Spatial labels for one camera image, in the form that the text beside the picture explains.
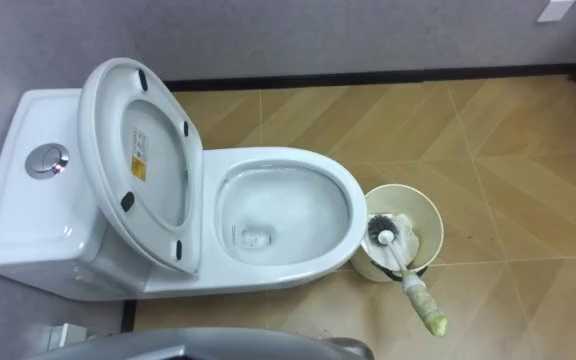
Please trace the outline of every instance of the flush button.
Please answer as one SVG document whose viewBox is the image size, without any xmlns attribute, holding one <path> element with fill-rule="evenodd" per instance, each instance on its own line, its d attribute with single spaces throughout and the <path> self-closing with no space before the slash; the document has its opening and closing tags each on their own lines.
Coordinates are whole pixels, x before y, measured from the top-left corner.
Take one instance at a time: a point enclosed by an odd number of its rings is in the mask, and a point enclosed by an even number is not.
<svg viewBox="0 0 576 360">
<path fill-rule="evenodd" d="M 59 144 L 44 144 L 26 158 L 26 172 L 34 179 L 49 179 L 66 169 L 68 150 Z"/>
</svg>

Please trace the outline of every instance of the warning label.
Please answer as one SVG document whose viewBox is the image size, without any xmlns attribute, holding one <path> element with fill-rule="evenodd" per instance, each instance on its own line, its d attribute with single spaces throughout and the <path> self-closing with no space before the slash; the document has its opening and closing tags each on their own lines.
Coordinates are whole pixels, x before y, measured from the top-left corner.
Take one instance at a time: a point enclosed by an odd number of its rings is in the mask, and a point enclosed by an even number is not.
<svg viewBox="0 0 576 360">
<path fill-rule="evenodd" d="M 141 181 L 146 181 L 148 167 L 148 137 L 139 129 L 132 130 L 132 161 L 130 171 Z"/>
</svg>

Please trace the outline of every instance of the toilet lid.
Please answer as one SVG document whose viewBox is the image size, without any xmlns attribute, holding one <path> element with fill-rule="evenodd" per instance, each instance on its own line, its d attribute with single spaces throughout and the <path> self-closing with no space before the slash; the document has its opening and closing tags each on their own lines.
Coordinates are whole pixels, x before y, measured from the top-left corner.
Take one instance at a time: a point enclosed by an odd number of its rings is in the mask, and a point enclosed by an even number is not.
<svg viewBox="0 0 576 360">
<path fill-rule="evenodd" d="M 84 167 L 115 230 L 164 266 L 196 272 L 201 140 L 163 82 L 137 61 L 108 60 L 82 89 L 78 121 Z"/>
</svg>

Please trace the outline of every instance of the beige floor tile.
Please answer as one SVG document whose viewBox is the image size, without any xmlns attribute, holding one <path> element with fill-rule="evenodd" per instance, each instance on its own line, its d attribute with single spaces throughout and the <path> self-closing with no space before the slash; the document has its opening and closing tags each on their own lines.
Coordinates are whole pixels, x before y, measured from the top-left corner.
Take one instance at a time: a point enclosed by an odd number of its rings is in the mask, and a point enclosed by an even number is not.
<svg viewBox="0 0 576 360">
<path fill-rule="evenodd" d="M 477 168 L 508 259 L 576 256 L 576 156 L 485 158 Z"/>
<path fill-rule="evenodd" d="M 443 83 L 261 93 L 263 142 L 344 163 L 468 156 Z"/>
<path fill-rule="evenodd" d="M 445 232 L 438 264 L 503 260 L 488 207 L 469 160 L 372 166 L 389 183 L 412 186 L 435 203 Z"/>
<path fill-rule="evenodd" d="M 269 327 L 365 341 L 378 359 L 533 359 L 510 274 L 503 264 L 442 266 L 424 279 L 449 318 L 433 338 L 394 283 L 338 272 L 294 290 L 269 292 Z"/>
<path fill-rule="evenodd" d="M 529 152 L 571 86 L 576 85 L 563 76 L 449 84 L 466 138 L 477 156 Z"/>
<path fill-rule="evenodd" d="M 140 300 L 135 330 L 192 326 L 266 327 L 266 292 Z"/>
<path fill-rule="evenodd" d="M 576 259 L 510 263 L 542 359 L 576 359 Z"/>
<path fill-rule="evenodd" d="M 468 147 L 457 122 L 448 87 L 444 83 L 418 86 L 423 86 L 427 98 L 409 119 L 397 128 L 386 131 L 388 136 L 381 139 L 383 144 L 378 145 L 371 161 L 468 158 Z M 381 131 L 384 129 L 373 129 L 373 132 Z"/>
<path fill-rule="evenodd" d="M 179 92 L 205 149 L 261 145 L 259 91 Z"/>
<path fill-rule="evenodd" d="M 268 291 L 268 327 L 315 338 L 364 339 L 359 323 L 375 283 L 338 271 L 306 285 Z"/>
<path fill-rule="evenodd" d="M 377 172 L 374 166 L 369 164 L 348 164 L 345 166 L 352 176 L 357 180 L 359 186 L 367 194 L 370 190 L 390 183 L 381 173 Z"/>
</svg>

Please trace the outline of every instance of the wall outlet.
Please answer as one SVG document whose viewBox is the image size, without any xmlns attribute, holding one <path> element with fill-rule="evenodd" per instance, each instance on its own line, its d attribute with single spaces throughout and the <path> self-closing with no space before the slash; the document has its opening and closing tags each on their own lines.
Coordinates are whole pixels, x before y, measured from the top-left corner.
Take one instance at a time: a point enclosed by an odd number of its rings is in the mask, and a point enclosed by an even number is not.
<svg viewBox="0 0 576 360">
<path fill-rule="evenodd" d="M 575 0 L 549 0 L 544 11 L 541 12 L 537 22 L 559 21 L 568 12 Z"/>
</svg>

